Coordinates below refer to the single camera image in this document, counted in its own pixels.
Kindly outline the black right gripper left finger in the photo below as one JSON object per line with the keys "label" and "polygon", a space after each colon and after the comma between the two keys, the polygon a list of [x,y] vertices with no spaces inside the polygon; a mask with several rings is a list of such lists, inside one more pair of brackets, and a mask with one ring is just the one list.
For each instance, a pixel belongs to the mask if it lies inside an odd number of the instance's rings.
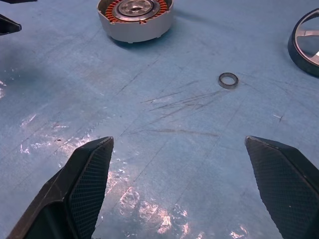
{"label": "black right gripper left finger", "polygon": [[76,148],[39,190],[6,239],[91,239],[114,147],[111,136]]}

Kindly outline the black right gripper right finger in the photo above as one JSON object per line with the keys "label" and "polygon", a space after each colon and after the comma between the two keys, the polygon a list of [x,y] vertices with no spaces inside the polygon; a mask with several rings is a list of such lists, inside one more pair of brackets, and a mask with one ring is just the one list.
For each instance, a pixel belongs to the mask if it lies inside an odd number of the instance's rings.
{"label": "black right gripper right finger", "polygon": [[283,239],[319,239],[319,169],[298,149],[245,138],[262,202]]}

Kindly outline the grey round disc part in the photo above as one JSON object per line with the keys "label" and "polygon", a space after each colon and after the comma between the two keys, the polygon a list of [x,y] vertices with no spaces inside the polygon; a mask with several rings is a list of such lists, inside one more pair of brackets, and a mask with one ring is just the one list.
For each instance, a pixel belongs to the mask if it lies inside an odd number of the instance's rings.
{"label": "grey round disc part", "polygon": [[97,10],[107,35],[126,43],[159,38],[173,22],[173,0],[100,0]]}

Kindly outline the blue plastic table cover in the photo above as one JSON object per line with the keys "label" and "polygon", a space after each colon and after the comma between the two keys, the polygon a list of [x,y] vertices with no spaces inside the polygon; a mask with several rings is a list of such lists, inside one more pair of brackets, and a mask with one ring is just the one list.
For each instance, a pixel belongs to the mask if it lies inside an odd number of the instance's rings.
{"label": "blue plastic table cover", "polygon": [[248,135],[319,168],[319,79],[290,59],[319,0],[174,0],[162,37],[113,41],[98,0],[0,2],[0,239],[72,152],[114,138],[93,239],[282,239]]}

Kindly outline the dark steel rotor cover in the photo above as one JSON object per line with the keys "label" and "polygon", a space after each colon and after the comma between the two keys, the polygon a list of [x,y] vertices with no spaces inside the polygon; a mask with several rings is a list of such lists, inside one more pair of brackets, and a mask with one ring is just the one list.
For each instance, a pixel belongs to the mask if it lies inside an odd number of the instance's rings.
{"label": "dark steel rotor cover", "polygon": [[302,30],[300,27],[303,23],[319,17],[319,8],[316,8],[306,15],[304,15],[295,25],[290,38],[288,40],[287,48],[291,60],[294,64],[316,78],[319,78],[319,51],[312,57],[308,57],[299,47],[298,37],[319,36],[319,30]]}

